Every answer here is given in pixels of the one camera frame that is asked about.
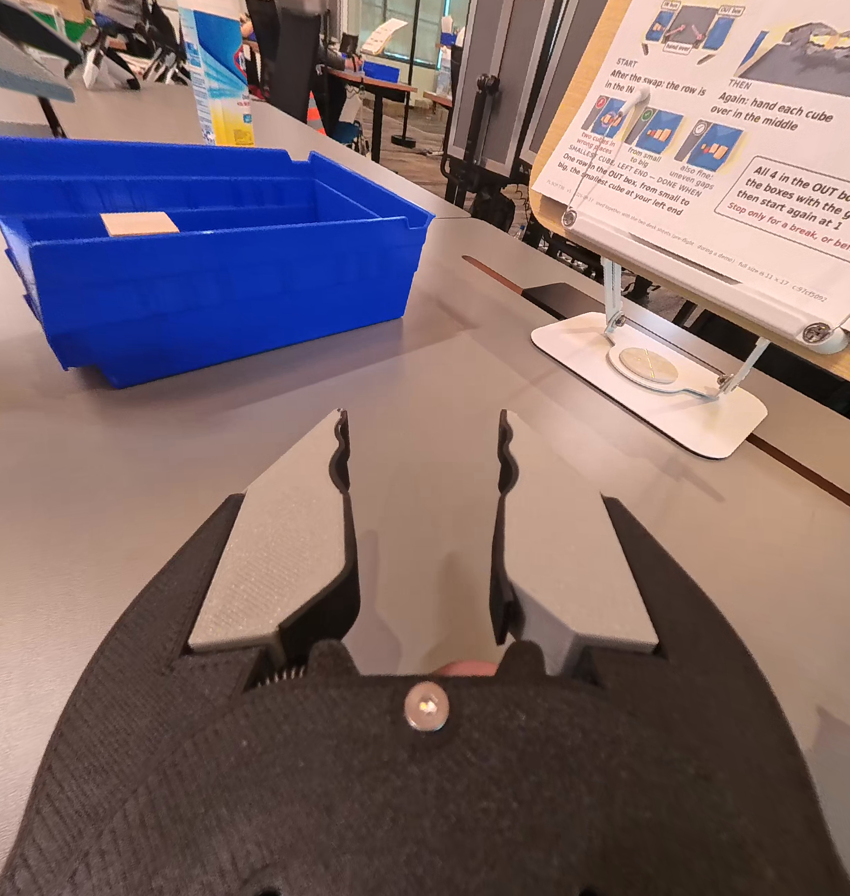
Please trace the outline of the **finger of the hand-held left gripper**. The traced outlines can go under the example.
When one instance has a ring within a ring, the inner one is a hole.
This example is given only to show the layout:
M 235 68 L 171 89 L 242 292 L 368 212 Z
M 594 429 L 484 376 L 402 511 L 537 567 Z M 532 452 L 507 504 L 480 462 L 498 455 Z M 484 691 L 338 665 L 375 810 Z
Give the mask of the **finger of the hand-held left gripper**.
M 64 77 L 50 72 L 1 33 L 0 88 L 36 98 L 75 102 L 73 90 Z
M 80 64 L 82 51 L 28 8 L 13 1 L 0 1 L 0 34 L 16 44 Z

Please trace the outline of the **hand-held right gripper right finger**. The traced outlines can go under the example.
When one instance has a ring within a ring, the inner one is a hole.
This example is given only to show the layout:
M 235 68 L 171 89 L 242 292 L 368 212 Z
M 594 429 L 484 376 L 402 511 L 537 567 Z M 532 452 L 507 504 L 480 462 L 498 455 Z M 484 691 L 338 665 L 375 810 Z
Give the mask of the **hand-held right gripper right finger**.
M 548 674 L 573 673 L 588 648 L 651 655 L 659 637 L 600 491 L 509 409 L 497 451 L 496 644 L 536 644 Z

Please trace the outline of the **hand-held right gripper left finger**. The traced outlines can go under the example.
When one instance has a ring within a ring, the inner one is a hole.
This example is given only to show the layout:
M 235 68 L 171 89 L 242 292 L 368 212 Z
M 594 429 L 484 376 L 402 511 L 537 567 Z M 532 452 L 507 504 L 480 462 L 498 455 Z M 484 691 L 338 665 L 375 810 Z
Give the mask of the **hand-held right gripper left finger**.
M 188 637 L 195 653 L 309 653 L 361 607 L 344 409 L 328 413 L 246 489 Z

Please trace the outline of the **large natural wooden cube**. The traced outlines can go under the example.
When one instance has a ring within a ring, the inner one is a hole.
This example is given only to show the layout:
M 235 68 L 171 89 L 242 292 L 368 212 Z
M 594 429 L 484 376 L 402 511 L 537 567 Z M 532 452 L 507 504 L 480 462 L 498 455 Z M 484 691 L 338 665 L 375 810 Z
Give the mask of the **large natural wooden cube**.
M 162 210 L 103 212 L 100 218 L 111 238 L 138 238 L 180 233 L 179 227 Z

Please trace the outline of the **blue plastic bin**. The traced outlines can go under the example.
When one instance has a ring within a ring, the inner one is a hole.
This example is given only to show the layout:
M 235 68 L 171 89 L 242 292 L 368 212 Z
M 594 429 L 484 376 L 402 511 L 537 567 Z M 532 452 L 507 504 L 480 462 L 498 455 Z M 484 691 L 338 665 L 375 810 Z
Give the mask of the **blue plastic bin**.
M 178 234 L 111 238 L 100 214 Z M 401 318 L 434 214 L 317 152 L 0 136 L 0 231 L 63 368 L 116 388 Z

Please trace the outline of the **grey desk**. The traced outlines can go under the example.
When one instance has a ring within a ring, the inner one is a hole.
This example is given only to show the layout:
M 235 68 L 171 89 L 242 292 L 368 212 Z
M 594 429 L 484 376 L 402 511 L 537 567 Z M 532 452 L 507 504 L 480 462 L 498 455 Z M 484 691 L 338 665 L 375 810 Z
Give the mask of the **grey desk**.
M 118 391 L 51 353 L 0 234 L 0 869 L 61 710 L 129 602 L 229 494 L 344 408 L 361 671 L 492 660 L 497 434 L 510 409 L 617 497 L 752 651 L 850 874 L 850 421 L 755 372 L 767 406 L 721 462 L 531 343 L 558 263 L 271 106 L 260 145 L 329 155 L 435 214 L 402 319 Z

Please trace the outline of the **instruction sheet on stand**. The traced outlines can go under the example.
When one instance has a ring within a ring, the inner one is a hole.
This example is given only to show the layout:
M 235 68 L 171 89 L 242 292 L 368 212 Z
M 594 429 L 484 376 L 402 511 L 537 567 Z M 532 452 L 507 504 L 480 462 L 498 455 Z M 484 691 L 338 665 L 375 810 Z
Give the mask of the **instruction sheet on stand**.
M 611 253 L 587 237 L 573 235 L 575 215 L 562 212 L 560 203 L 544 199 L 533 180 L 564 133 L 576 93 L 586 75 L 598 66 L 598 38 L 610 38 L 613 17 L 627 2 L 607 2 L 593 28 L 585 27 L 588 42 L 538 151 L 531 176 L 531 199 L 538 219 L 548 230 L 597 252 L 603 266 L 605 309 L 577 315 L 534 330 L 533 344 L 569 371 L 614 399 L 638 418 L 666 434 L 694 454 L 707 459 L 729 457 L 766 416 L 763 402 L 741 387 L 756 360 L 771 344 L 805 357 L 843 378 L 850 377 L 842 354 L 850 351 L 850 333 L 812 326 L 796 341 L 752 319 L 724 308 L 682 281 Z M 628 322 L 621 290 L 622 269 L 628 268 L 656 283 L 678 290 L 694 303 L 710 307 L 755 337 L 755 345 L 735 373 L 718 373 L 703 362 L 665 347 L 660 338 Z

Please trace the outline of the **white blue wipes canister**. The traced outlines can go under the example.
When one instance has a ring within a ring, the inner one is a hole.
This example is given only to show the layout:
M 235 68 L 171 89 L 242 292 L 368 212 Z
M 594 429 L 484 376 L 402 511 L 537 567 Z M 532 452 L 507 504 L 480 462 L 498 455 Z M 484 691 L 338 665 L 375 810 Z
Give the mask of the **white blue wipes canister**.
M 180 1 L 195 108 L 209 146 L 251 148 L 251 96 L 236 1 Z

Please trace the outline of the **small wooden table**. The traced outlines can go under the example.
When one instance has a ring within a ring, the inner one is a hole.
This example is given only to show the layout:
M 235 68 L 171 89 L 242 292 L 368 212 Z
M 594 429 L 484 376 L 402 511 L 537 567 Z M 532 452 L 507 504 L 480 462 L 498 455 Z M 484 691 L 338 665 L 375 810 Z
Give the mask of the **small wooden table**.
M 384 125 L 384 103 L 386 100 L 399 103 L 404 100 L 404 139 L 406 138 L 406 130 L 408 117 L 410 112 L 410 100 L 417 90 L 409 84 L 401 84 L 387 82 L 371 78 L 363 71 L 350 72 L 346 70 L 327 68 L 327 72 L 337 79 L 340 79 L 353 87 L 360 88 L 367 94 L 374 97 L 373 114 L 371 126 L 371 159 L 374 163 L 381 163 L 381 150 L 383 142 L 383 125 Z

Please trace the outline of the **printed instruction sheet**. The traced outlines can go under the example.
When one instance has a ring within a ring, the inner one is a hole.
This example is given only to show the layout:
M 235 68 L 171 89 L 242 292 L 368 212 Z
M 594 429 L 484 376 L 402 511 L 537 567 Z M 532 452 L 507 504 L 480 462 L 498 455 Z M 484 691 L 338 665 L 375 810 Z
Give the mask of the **printed instruction sheet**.
M 533 189 L 744 318 L 850 333 L 850 2 L 627 2 L 598 40 Z

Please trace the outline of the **black perforated stand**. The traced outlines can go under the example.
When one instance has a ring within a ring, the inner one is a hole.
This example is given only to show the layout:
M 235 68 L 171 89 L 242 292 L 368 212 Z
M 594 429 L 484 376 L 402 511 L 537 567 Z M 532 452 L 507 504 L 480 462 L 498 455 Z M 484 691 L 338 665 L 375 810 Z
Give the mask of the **black perforated stand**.
M 499 93 L 499 78 L 492 73 L 482 73 L 476 82 L 474 105 L 465 136 L 464 154 L 457 159 L 449 154 L 450 129 L 455 121 L 455 109 L 446 123 L 446 132 L 440 162 L 440 170 L 446 179 L 445 200 L 464 209 L 468 195 L 477 197 L 486 192 L 493 196 L 504 184 L 503 176 L 488 169 L 484 160 L 489 114 Z

